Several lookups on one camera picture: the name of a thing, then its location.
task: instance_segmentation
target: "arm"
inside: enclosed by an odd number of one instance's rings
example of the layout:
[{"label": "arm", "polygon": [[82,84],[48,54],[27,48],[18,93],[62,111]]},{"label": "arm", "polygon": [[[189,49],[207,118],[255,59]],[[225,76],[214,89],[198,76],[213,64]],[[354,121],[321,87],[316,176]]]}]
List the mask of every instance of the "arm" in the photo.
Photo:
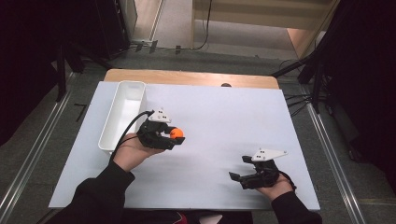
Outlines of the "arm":
[{"label": "arm", "polygon": [[78,185],[73,201],[47,223],[119,223],[125,190],[134,181],[132,169],[146,158],[163,152],[143,147],[134,133],[129,133],[113,161],[96,178]]},{"label": "arm", "polygon": [[289,180],[280,175],[276,184],[271,188],[259,188],[258,192],[267,196],[272,202],[274,212],[280,224],[321,224],[318,213],[310,212],[297,198]]}]

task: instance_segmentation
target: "orange ball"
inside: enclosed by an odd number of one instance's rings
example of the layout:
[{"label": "orange ball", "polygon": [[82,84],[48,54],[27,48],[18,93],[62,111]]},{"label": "orange ball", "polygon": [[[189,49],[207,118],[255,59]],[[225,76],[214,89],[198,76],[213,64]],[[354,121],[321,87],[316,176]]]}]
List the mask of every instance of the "orange ball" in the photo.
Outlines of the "orange ball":
[{"label": "orange ball", "polygon": [[173,129],[173,130],[170,132],[170,137],[171,137],[171,138],[183,137],[183,131],[181,131],[181,130],[178,129],[178,128],[175,128],[175,129]]}]

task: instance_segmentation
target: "white rectangular container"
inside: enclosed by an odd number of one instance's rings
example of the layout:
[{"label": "white rectangular container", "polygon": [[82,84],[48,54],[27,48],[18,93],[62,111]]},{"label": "white rectangular container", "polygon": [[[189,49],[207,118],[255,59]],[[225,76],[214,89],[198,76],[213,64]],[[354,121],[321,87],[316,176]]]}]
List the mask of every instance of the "white rectangular container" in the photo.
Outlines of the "white rectangular container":
[{"label": "white rectangular container", "polygon": [[[120,82],[99,139],[99,148],[111,154],[127,126],[145,110],[146,84],[139,81]],[[137,132],[144,120],[145,118],[139,119],[128,133]]]}]

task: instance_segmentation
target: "black long-sleeve shirt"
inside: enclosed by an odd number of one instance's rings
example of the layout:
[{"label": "black long-sleeve shirt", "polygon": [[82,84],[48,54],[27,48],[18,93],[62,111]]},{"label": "black long-sleeve shirt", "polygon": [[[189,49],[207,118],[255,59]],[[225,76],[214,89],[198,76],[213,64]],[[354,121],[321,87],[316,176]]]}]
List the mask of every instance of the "black long-sleeve shirt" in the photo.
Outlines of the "black long-sleeve shirt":
[{"label": "black long-sleeve shirt", "polygon": [[[111,162],[96,178],[83,181],[76,189],[73,201],[47,223],[120,223],[125,202],[125,190],[134,175]],[[310,212],[294,192],[272,201],[280,224],[317,224],[321,216]]]}]

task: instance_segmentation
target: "white triangular bracket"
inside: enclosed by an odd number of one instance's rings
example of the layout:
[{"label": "white triangular bracket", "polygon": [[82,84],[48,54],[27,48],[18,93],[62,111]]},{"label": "white triangular bracket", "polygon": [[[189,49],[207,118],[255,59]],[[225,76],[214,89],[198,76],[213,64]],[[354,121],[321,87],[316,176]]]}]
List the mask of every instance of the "white triangular bracket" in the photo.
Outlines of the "white triangular bracket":
[{"label": "white triangular bracket", "polygon": [[269,161],[281,156],[288,155],[288,151],[272,150],[260,148],[259,151],[251,158],[252,161]]}]

